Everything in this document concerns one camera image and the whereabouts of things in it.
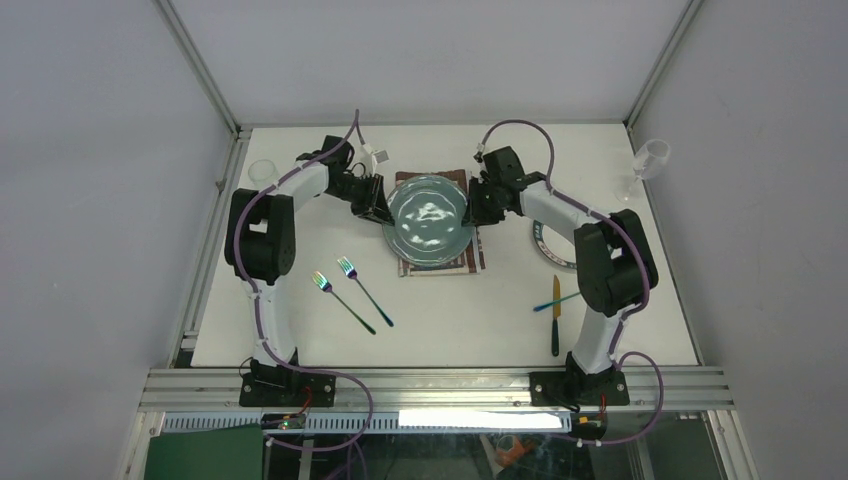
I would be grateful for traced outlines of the white green-rimmed small plate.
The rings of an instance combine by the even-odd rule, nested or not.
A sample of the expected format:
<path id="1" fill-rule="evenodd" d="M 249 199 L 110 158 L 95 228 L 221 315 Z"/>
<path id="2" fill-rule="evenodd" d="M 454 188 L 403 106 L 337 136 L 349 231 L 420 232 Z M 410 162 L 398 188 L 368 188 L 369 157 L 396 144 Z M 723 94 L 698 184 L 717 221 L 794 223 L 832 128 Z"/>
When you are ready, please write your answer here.
<path id="1" fill-rule="evenodd" d="M 570 273 L 577 271 L 575 248 L 569 240 L 538 221 L 532 222 L 531 238 L 548 262 Z"/>

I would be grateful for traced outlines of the iridescent spoon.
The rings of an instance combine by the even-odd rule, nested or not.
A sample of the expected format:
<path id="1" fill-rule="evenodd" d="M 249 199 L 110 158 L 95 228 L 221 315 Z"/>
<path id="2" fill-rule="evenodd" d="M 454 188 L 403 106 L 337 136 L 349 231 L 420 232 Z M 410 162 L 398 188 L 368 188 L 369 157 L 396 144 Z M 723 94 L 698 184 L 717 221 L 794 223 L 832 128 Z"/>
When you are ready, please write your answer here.
<path id="1" fill-rule="evenodd" d="M 568 300 L 570 300 L 570 299 L 572 299 L 572 298 L 579 297 L 579 296 L 581 296 L 581 294 L 580 294 L 579 292 L 578 292 L 578 293 L 573 293 L 573 294 L 570 294 L 570 295 L 567 295 L 567 296 L 564 296 L 564 297 L 561 297 L 561 298 L 555 299 L 555 300 L 550 301 L 550 302 L 548 302 L 548 303 L 544 303 L 544 304 L 541 304 L 541 305 L 534 306 L 534 307 L 532 308 L 532 310 L 533 310 L 534 312 L 540 312 L 540 311 L 542 311 L 542 310 L 545 310 L 545 309 L 548 309 L 548 308 L 552 308 L 552 307 L 558 306 L 558 305 L 560 305 L 561 303 L 563 303 L 563 302 L 565 302 L 565 301 L 568 301 Z"/>

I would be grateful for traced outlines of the iridescent fork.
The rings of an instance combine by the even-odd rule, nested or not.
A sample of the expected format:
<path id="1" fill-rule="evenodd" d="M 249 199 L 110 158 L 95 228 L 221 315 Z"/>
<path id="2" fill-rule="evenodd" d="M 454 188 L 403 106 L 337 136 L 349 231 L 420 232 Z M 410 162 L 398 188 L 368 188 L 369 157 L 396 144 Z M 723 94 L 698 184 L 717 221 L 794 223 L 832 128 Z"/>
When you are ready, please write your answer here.
<path id="1" fill-rule="evenodd" d="M 331 295 L 353 318 L 371 335 L 376 330 L 366 322 L 347 302 L 345 302 L 334 290 L 333 284 L 320 271 L 314 271 L 311 275 L 314 284 L 324 293 Z"/>
<path id="2" fill-rule="evenodd" d="M 379 305 L 379 303 L 375 300 L 375 298 L 371 295 L 365 285 L 359 279 L 358 270 L 355 268 L 353 263 L 347 257 L 341 257 L 337 260 L 338 265 L 344 272 L 345 276 L 351 280 L 353 280 L 360 290 L 365 294 L 366 298 L 370 301 L 375 310 L 380 314 L 384 322 L 389 327 L 394 327 L 395 323 L 389 317 L 389 315 L 384 311 L 384 309 Z"/>

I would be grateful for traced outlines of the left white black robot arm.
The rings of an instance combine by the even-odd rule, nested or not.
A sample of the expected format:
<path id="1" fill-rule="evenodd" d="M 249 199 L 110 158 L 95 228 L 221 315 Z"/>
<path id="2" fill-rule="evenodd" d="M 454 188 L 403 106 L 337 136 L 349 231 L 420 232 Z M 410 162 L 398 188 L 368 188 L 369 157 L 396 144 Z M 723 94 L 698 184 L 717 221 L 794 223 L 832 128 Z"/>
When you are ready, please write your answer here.
<path id="1" fill-rule="evenodd" d="M 260 190 L 232 194 L 224 256 L 251 302 L 256 332 L 252 372 L 265 374 L 263 394 L 277 406 L 294 403 L 301 392 L 298 347 L 284 301 L 284 277 L 297 254 L 295 216 L 308 201 L 329 195 L 346 202 L 353 216 L 392 226 L 379 174 L 352 171 L 354 147 L 348 139 L 326 136 L 322 147 L 298 156 L 292 169 Z"/>

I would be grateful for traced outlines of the large teal plate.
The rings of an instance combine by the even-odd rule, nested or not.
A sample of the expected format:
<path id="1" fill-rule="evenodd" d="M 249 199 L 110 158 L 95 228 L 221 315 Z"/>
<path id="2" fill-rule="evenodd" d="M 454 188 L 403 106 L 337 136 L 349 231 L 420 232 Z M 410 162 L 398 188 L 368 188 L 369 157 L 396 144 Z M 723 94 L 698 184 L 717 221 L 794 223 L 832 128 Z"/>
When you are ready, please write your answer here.
<path id="1" fill-rule="evenodd" d="M 442 267 L 457 260 L 471 244 L 473 227 L 465 225 L 467 194 L 442 175 L 415 175 L 401 180 L 388 196 L 393 218 L 383 227 L 391 251 L 416 267 Z"/>

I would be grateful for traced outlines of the clear wine glass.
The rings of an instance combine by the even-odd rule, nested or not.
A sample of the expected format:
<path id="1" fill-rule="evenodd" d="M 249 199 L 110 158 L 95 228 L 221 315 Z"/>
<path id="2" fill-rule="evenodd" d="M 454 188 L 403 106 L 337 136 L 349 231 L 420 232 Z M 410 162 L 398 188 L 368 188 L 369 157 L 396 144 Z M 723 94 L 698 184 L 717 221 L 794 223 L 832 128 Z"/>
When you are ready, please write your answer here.
<path id="1" fill-rule="evenodd" d="M 616 198 L 624 204 L 632 204 L 640 197 L 641 185 L 657 177 L 668 164 L 671 146 L 660 139 L 647 140 L 634 154 L 632 174 L 615 191 Z"/>

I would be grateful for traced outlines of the gold knife dark handle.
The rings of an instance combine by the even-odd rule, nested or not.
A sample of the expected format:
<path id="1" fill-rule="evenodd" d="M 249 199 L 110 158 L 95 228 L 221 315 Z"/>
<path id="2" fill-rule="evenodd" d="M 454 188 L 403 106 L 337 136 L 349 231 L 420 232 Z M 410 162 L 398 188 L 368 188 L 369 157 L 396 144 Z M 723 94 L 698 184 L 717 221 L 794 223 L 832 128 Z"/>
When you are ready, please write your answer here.
<path id="1" fill-rule="evenodd" d="M 557 275 L 553 277 L 552 288 L 553 299 L 561 298 L 561 283 Z M 551 323 L 551 354 L 558 357 L 560 354 L 560 338 L 559 338 L 559 316 L 561 315 L 561 304 L 552 307 L 552 323 Z"/>

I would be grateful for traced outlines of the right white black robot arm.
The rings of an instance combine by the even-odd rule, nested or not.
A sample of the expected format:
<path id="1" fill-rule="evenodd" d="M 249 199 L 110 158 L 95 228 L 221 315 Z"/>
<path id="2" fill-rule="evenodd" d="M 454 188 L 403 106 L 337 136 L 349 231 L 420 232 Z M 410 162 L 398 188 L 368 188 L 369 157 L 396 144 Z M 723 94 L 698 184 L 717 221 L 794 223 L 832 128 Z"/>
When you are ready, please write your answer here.
<path id="1" fill-rule="evenodd" d="M 628 209 L 605 215 L 556 190 L 546 175 L 526 172 L 510 147 L 479 150 L 474 158 L 482 170 L 469 182 L 464 224 L 495 225 L 513 212 L 549 227 L 575 248 L 587 311 L 566 357 L 564 390 L 575 404 L 588 405 L 612 380 L 628 317 L 647 305 L 658 283 L 641 220 Z"/>

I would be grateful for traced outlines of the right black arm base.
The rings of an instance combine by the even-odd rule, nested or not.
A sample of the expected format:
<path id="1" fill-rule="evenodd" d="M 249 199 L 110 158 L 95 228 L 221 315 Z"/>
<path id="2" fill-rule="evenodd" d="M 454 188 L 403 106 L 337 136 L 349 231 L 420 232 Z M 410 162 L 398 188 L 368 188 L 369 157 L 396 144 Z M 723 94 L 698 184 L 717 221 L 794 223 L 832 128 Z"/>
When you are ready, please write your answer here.
<path id="1" fill-rule="evenodd" d="M 623 372 L 615 368 L 584 375 L 577 369 L 529 373 L 533 406 L 627 406 L 630 396 Z"/>

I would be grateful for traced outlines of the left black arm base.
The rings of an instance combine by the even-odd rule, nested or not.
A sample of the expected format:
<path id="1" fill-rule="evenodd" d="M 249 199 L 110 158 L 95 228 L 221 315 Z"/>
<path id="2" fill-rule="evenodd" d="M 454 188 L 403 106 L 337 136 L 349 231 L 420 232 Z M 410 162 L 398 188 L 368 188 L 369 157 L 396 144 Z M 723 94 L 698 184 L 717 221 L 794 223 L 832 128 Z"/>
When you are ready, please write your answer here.
<path id="1" fill-rule="evenodd" d="M 332 407 L 335 404 L 336 377 L 309 374 L 282 367 L 244 375 L 238 404 L 252 408 Z"/>

